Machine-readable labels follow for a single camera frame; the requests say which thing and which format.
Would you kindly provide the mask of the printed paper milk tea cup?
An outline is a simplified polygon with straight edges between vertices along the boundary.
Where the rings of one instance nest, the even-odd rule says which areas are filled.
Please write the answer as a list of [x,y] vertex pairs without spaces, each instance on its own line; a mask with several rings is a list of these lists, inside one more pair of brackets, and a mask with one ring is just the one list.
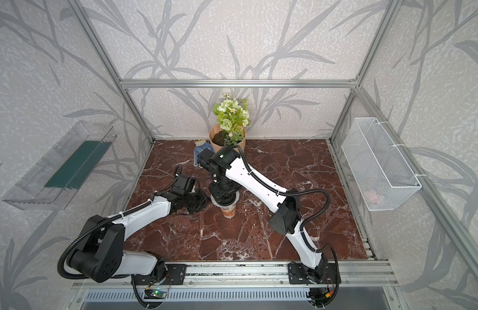
[[222,213],[225,218],[231,219],[236,215],[236,204],[231,204],[228,206],[220,206]]

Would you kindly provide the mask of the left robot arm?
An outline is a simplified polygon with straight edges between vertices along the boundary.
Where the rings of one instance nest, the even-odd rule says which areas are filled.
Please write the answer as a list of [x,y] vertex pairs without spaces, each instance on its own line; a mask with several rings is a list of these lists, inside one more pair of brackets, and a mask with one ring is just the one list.
[[58,274],[69,280],[90,278],[102,283],[125,275],[160,277],[164,263],[156,255],[124,249],[125,241],[152,222],[186,209],[200,212],[210,202],[202,191],[178,195],[154,193],[144,203],[111,217],[95,215],[65,249],[57,263]]

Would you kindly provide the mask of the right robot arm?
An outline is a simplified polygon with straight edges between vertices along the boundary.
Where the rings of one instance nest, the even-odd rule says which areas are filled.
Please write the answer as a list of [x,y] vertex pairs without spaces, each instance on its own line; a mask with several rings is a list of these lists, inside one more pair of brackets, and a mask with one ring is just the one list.
[[[311,272],[321,275],[328,260],[322,249],[317,249],[305,232],[305,226],[311,220],[327,211],[331,199],[324,189],[296,191],[280,187],[252,168],[240,147],[223,147],[218,152],[208,149],[197,155],[200,167],[207,170],[213,183],[209,185],[212,201],[219,207],[236,203],[241,188],[253,193],[272,212],[269,224],[274,231],[287,236],[297,251],[302,265]],[[300,214],[300,197],[303,195],[323,194],[325,204],[316,214],[303,220]]]

